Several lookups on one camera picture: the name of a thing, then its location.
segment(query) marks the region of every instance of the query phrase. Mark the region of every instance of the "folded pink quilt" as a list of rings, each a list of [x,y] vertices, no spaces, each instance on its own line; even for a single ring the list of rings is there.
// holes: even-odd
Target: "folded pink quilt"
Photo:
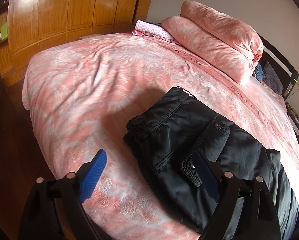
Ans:
[[[250,25],[195,1],[185,1],[181,15],[242,53],[254,71],[262,57],[263,43]]]
[[[246,87],[181,46],[153,37],[110,34],[42,51],[23,87],[34,134],[57,179],[102,148],[107,165],[83,204],[114,239],[197,239],[171,216],[143,179],[124,143],[127,122],[171,87],[181,86],[233,120],[281,162],[299,202],[299,147],[278,100],[251,78]]]
[[[185,48],[223,71],[240,85],[248,83],[253,70],[246,57],[198,26],[193,21],[172,16],[162,21],[162,27]]]

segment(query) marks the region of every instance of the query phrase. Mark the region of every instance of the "pink bedspread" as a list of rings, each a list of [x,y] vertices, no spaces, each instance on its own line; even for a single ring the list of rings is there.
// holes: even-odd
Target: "pink bedspread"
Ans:
[[[281,162],[299,202],[299,147],[285,109],[254,77],[245,86],[183,47],[154,37],[110,34],[71,42],[30,61],[23,104],[57,179],[98,149],[107,166],[87,214],[115,239],[197,239],[160,204],[124,143],[127,122],[181,86],[233,120]]]

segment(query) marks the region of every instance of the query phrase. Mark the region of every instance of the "black headboard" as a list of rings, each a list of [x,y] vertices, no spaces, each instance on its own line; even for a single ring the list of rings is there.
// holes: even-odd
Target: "black headboard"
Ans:
[[[264,44],[263,56],[259,60],[261,66],[264,66],[266,61],[270,63],[274,71],[277,73],[282,85],[284,87],[282,96],[286,99],[293,87],[296,84],[298,79],[298,72],[291,65],[290,62],[276,49],[270,44],[266,39],[264,39],[261,35],[259,35]]]

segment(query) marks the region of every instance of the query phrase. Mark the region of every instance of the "clothing pile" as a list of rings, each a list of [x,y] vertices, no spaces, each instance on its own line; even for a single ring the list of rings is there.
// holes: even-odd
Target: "clothing pile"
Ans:
[[[126,127],[124,141],[137,158],[143,177],[182,224],[202,233],[217,206],[193,166],[192,153],[200,150],[224,172],[240,179],[263,177],[278,213],[282,239],[293,233],[299,206],[280,163],[280,152],[265,149],[181,87],[171,88]],[[243,198],[239,198],[225,239],[233,237],[242,207]]]

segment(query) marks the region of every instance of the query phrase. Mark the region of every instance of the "wardrobe door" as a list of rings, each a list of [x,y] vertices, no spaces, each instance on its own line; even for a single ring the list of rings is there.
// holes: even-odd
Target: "wardrobe door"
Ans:
[[[34,42],[12,54],[12,67],[18,71],[26,67],[32,56],[39,52],[38,42]]]
[[[95,0],[69,0],[67,30],[91,27]]]
[[[91,27],[76,29],[67,32],[67,42],[78,41],[80,37],[91,35]]]
[[[111,34],[114,24],[93,26],[92,34]]]
[[[49,49],[67,43],[67,33],[59,33],[39,41],[40,50]]]
[[[118,0],[114,24],[132,24],[135,5],[136,0]]]
[[[114,24],[118,0],[96,0],[93,26]]]
[[[137,22],[137,20],[146,21],[147,13],[150,8],[152,0],[138,0],[136,12],[135,12],[135,18],[134,18],[134,24]]]
[[[7,27],[11,53],[38,41],[38,0],[10,0]]]
[[[39,0],[39,39],[53,36],[67,30],[68,0]]]
[[[131,24],[114,24],[113,33],[129,33],[131,32]]]

